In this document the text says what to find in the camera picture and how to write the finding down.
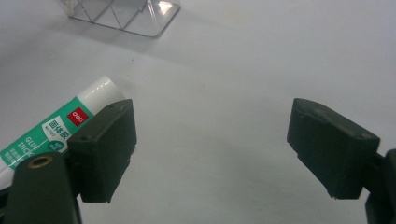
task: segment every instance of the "white table surface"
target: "white table surface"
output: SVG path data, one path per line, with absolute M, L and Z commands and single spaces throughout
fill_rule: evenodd
M 84 224 L 366 223 L 286 141 L 292 100 L 320 102 L 396 147 L 396 2 L 182 1 L 156 39 L 0 1 L 0 148 L 101 76 L 134 100 L 138 144 Z

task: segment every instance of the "glue stick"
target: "glue stick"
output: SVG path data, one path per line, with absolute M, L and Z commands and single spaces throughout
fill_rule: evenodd
M 34 155 L 67 150 L 67 139 L 105 106 L 124 100 L 117 86 L 101 77 L 69 103 L 41 121 L 14 143 L 0 151 L 0 189 L 12 183 L 19 163 Z

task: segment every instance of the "transparent box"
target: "transparent box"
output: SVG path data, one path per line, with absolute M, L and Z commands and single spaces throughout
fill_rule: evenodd
M 179 0 L 59 0 L 70 18 L 156 37 L 180 10 Z

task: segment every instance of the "red logo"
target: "red logo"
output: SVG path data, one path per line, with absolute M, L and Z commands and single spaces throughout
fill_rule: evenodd
M 71 112 L 67 117 L 76 125 L 79 126 L 82 124 L 85 120 L 87 120 L 89 117 L 86 113 L 81 108 L 75 109 L 73 112 Z

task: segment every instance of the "glue stick label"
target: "glue stick label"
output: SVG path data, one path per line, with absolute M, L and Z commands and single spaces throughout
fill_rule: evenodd
M 48 118 L 0 152 L 12 169 L 34 155 L 67 150 L 67 139 L 84 126 L 93 114 L 75 97 Z

